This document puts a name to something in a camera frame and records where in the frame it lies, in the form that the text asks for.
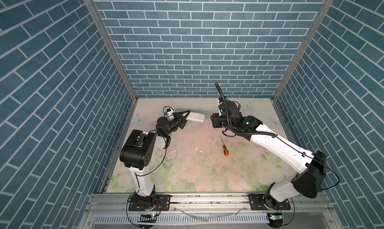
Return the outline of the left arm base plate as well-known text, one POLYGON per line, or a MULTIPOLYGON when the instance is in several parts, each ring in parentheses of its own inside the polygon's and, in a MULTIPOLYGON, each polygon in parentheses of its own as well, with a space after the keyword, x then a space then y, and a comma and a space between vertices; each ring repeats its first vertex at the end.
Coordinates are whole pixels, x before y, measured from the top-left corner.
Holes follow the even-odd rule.
POLYGON ((130 201, 128 202, 128 210, 130 212, 153 211, 155 206, 159 206, 160 204, 160 210, 163 212, 169 211, 170 203, 170 195, 152 195, 148 197, 132 195, 130 201))

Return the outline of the grey white remote control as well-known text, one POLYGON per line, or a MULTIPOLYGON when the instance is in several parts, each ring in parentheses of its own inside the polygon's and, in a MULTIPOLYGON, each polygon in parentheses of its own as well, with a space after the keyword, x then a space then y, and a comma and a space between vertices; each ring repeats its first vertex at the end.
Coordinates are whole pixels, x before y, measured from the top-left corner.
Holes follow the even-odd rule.
POLYGON ((199 122, 203 123, 205 120, 205 115, 201 113, 196 113, 196 112, 190 112, 187 116, 188 121, 194 121, 194 122, 199 122))

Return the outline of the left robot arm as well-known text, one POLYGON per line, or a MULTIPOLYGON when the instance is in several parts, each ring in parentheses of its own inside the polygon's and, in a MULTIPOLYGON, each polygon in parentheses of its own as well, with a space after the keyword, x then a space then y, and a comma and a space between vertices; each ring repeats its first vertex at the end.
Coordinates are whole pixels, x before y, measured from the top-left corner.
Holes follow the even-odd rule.
POLYGON ((183 129, 190 111, 167 112, 157 119, 156 128, 149 132, 134 129, 121 149, 119 159, 133 175, 136 185, 135 194, 141 200, 154 200, 155 185, 152 183, 148 165, 155 148, 167 149, 172 133, 183 129))

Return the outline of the orange black screwdriver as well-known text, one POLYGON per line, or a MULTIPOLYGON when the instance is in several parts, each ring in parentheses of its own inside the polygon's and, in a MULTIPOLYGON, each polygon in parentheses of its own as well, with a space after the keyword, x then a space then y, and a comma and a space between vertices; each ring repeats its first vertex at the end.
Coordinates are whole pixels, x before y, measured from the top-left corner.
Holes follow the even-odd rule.
POLYGON ((224 155, 225 155, 226 157, 228 157, 228 156, 229 156, 229 151, 228 151, 228 149, 227 149, 227 147, 226 147, 226 144, 224 143, 224 140, 223 140, 222 137, 221 137, 221 141, 222 141, 222 147, 223 147, 224 155))

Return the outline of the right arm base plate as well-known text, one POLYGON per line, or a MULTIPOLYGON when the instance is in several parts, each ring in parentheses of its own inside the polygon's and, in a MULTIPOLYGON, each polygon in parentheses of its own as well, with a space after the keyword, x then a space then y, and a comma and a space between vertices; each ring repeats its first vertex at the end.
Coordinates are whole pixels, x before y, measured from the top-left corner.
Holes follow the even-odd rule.
POLYGON ((248 194, 248 199, 252 211, 289 211, 291 205, 288 200, 283 202, 278 202, 270 196, 265 196, 263 194, 248 194))

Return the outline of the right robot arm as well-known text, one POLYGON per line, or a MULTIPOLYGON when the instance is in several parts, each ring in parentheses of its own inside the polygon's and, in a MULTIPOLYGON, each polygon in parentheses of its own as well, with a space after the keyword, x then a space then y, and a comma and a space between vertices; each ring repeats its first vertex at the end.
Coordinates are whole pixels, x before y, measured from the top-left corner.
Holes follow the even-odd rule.
POLYGON ((225 128, 237 136, 259 144, 285 161, 296 172, 279 183, 272 183, 263 196, 267 208, 275 210, 286 199, 299 195, 310 199, 317 197, 326 176, 326 156, 313 153, 274 133, 262 121, 253 117, 214 113, 214 128, 225 128))

